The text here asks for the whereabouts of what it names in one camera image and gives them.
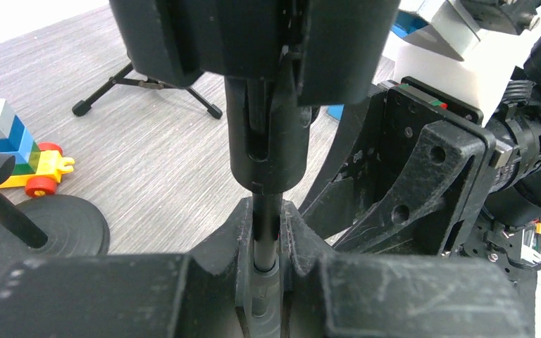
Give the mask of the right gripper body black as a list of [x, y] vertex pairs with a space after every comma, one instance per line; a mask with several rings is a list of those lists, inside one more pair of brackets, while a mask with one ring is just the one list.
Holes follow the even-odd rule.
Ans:
[[495, 136], [459, 100], [406, 78], [344, 107], [300, 206], [338, 251], [460, 256], [495, 175]]

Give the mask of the black handheld microphone front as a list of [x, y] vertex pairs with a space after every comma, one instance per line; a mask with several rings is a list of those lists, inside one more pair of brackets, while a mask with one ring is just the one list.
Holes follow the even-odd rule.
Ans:
[[134, 69], [185, 88], [203, 73], [273, 81], [293, 59], [302, 106], [370, 89], [398, 1], [112, 1]]

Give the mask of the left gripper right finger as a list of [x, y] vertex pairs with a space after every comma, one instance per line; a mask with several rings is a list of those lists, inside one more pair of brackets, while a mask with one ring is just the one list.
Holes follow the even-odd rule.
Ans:
[[476, 258], [338, 253], [291, 202], [281, 217], [290, 337], [533, 337], [505, 274]]

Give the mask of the black front microphone stand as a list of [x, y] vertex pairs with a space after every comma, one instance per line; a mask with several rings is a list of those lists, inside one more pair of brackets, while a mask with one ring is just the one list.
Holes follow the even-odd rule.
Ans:
[[282, 195], [306, 170], [311, 114], [297, 103], [300, 56], [286, 53], [274, 80], [225, 79], [230, 167], [252, 193], [249, 267], [244, 281], [247, 337], [281, 333], [281, 269], [278, 243]]

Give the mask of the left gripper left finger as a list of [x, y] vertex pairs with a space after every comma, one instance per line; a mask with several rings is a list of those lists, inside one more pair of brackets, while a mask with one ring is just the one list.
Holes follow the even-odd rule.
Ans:
[[241, 337], [251, 199], [187, 253], [30, 258], [0, 277], [0, 337]]

